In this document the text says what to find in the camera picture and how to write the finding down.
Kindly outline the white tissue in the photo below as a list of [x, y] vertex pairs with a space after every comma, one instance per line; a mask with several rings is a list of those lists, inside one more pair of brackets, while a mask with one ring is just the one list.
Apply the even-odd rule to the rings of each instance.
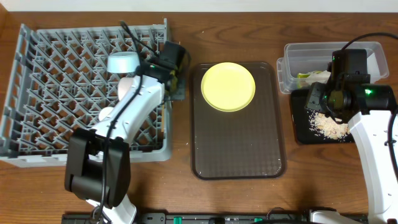
[[314, 82], [326, 83], [331, 75], [331, 72], [324, 71], [313, 71], [309, 73], [309, 76], [305, 78], [305, 82], [311, 85]]

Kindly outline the light blue bowl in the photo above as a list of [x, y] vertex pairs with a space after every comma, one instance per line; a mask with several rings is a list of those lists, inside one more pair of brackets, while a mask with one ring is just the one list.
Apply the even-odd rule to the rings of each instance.
[[107, 72], [109, 73], [134, 73], [140, 65], [136, 52], [116, 52], [108, 57]]

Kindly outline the pink bowl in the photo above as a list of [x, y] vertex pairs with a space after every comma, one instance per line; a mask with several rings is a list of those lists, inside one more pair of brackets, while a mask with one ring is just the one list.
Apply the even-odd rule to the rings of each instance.
[[118, 83], [118, 99], [122, 100], [130, 87], [134, 84], [134, 78], [124, 77]]

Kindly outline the yellow round plate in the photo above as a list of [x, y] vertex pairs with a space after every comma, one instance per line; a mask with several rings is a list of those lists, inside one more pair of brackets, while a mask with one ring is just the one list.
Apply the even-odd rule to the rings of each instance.
[[200, 88], [211, 107], [223, 112], [235, 112], [250, 104], [256, 92], [256, 83], [244, 66], [222, 62], [205, 72]]

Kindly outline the pale green plastic cup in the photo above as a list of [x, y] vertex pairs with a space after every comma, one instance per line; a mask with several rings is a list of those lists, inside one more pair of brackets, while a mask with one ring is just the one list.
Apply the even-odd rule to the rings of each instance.
[[98, 114], [98, 120], [99, 120], [99, 121], [104, 120], [105, 117], [107, 117], [107, 115], [109, 115], [110, 112], [112, 112], [113, 109], [114, 109], [114, 108], [111, 107], [111, 106], [108, 106], [108, 107], [103, 108], [103, 109], [99, 112], [99, 114]]

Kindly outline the green orange snack wrapper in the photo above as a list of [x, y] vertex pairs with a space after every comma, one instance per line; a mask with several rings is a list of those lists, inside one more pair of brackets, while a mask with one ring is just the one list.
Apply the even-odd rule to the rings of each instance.
[[297, 78], [298, 78], [298, 83], [297, 87], [298, 88], [304, 88], [310, 86], [313, 82], [317, 82], [319, 80], [319, 74], [321, 74], [322, 71], [313, 71], [313, 72], [308, 72], [308, 73], [298, 73]]

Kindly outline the wooden chopstick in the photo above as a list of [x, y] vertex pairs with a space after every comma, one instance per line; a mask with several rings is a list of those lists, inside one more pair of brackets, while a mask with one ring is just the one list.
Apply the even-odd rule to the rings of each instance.
[[164, 104], [162, 105], [162, 111], [161, 111], [161, 131], [164, 133], [164, 127], [165, 127], [165, 106]]

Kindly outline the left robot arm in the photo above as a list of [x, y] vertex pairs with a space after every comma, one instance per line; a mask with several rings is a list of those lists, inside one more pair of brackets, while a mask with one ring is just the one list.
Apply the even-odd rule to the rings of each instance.
[[131, 179], [130, 145], [149, 114], [178, 90], [178, 76], [191, 61], [188, 51], [167, 41], [154, 60], [137, 52], [108, 57], [109, 73], [133, 73], [119, 81], [116, 106], [101, 112], [90, 129], [70, 136], [65, 189], [92, 204], [89, 223], [132, 223], [136, 207], [127, 196]]

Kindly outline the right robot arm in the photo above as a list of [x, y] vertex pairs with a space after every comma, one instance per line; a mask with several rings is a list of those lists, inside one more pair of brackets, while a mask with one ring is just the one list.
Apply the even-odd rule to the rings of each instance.
[[397, 223], [397, 100], [389, 85], [371, 83], [367, 52], [332, 53], [326, 83], [312, 83], [306, 109], [347, 124], [368, 193], [368, 222]]

